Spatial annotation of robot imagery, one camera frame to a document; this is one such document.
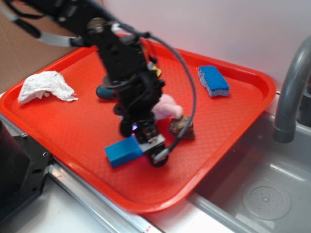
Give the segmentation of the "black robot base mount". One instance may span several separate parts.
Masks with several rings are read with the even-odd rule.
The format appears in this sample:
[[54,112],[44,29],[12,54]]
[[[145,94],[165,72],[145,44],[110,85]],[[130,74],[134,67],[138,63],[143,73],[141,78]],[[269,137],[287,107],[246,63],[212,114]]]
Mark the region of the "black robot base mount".
[[12,136],[0,123],[1,224],[42,194],[51,158],[31,136]]

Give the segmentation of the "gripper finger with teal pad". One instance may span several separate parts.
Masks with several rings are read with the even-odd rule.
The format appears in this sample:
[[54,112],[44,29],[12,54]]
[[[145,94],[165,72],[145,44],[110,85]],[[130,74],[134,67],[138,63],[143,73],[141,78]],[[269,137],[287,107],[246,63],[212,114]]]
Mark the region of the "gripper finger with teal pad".
[[165,138],[158,132],[156,126],[137,128],[138,146],[142,152],[158,148],[165,142]]
[[146,156],[149,159],[151,165],[154,167],[161,167],[167,163],[169,158],[169,151],[165,145],[159,145],[148,150],[146,152]]

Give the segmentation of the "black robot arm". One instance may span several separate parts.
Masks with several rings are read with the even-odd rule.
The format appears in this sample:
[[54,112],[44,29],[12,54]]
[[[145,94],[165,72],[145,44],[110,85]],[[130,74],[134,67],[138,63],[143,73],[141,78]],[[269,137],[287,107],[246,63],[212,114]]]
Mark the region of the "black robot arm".
[[[135,135],[140,145],[148,144],[147,156],[155,167],[163,166],[168,152],[163,143],[156,144],[160,134],[152,108],[159,103],[164,81],[148,67],[140,38],[148,33],[131,32],[120,37],[113,33],[115,18],[93,0],[28,0],[26,4],[37,14],[23,13],[5,2],[3,13],[38,41],[61,47],[96,46],[107,72],[104,86],[116,95],[115,114],[122,117],[120,132]],[[31,25],[29,19],[48,17],[74,33],[74,37],[50,34]]]

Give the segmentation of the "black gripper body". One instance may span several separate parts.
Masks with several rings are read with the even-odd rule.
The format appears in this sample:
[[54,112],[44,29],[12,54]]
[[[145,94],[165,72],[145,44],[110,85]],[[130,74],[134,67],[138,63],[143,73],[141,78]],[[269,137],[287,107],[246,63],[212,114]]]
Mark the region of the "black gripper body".
[[120,133],[129,137],[134,124],[141,137],[156,137],[158,130],[153,107],[159,102],[165,85],[155,72],[139,72],[123,87],[115,90],[118,103],[114,113],[121,116]]

